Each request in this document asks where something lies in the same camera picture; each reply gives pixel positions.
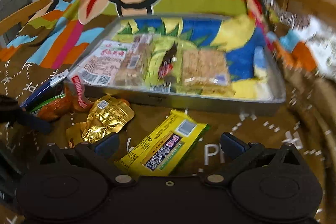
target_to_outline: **bed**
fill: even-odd
[[[317,11],[318,16],[332,24],[331,16],[336,10],[333,0],[278,0],[285,9],[294,12]],[[258,12],[246,0],[48,0],[37,1],[0,22],[0,32],[21,22],[24,27],[7,48],[0,51],[0,92],[25,100],[39,85],[66,68],[69,68],[91,41],[117,16],[156,12],[197,12],[221,15],[247,15],[259,19]],[[29,16],[37,13],[28,21]],[[283,34],[286,26],[278,26]],[[278,60],[286,80],[287,101],[273,117],[208,113],[188,110],[197,122],[211,125],[176,174],[210,173],[222,164],[219,137],[223,132],[232,132],[245,142],[263,143],[266,147],[278,148],[283,142],[292,142],[300,150],[322,187],[327,188],[336,170],[336,92],[333,83],[305,71],[290,68]],[[120,146],[111,162],[120,159],[152,131],[170,109],[132,104],[136,115],[119,134]],[[77,122],[86,121],[86,113],[68,113],[53,123],[50,135],[35,132],[16,124],[3,127],[0,140],[18,159],[29,162],[49,142],[59,147],[68,146],[65,130]],[[328,223],[331,219],[326,204],[332,202],[324,197],[316,219]]]

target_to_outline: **metal tray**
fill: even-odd
[[[141,19],[141,18],[195,18],[195,19],[219,19],[227,20],[229,17],[208,15],[208,14],[156,14],[146,16],[129,16],[116,19],[110,23],[103,32],[85,49],[76,62],[69,69],[70,73],[78,64],[93,50],[95,50],[102,39],[113,37],[121,28],[121,20]],[[123,98],[132,103],[146,104],[152,106],[163,106],[177,109],[195,109],[208,112],[228,112],[228,113],[246,113],[255,115],[273,115],[280,105],[285,102],[286,90],[285,84],[278,66],[272,58],[270,51],[265,48],[265,57],[267,61],[268,84],[274,99],[236,99],[227,97],[210,97],[202,95],[187,95],[177,93],[154,92],[149,90],[137,90],[131,88],[103,87],[85,84],[85,96],[100,98],[105,94]]]

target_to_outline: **screw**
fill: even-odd
[[[115,177],[115,181],[118,183],[129,183],[132,178],[129,175],[118,175]]]
[[[212,183],[220,183],[224,180],[224,177],[222,175],[213,174],[209,175],[207,179]]]
[[[174,186],[174,182],[172,182],[172,181],[166,181],[166,185],[167,186]]]

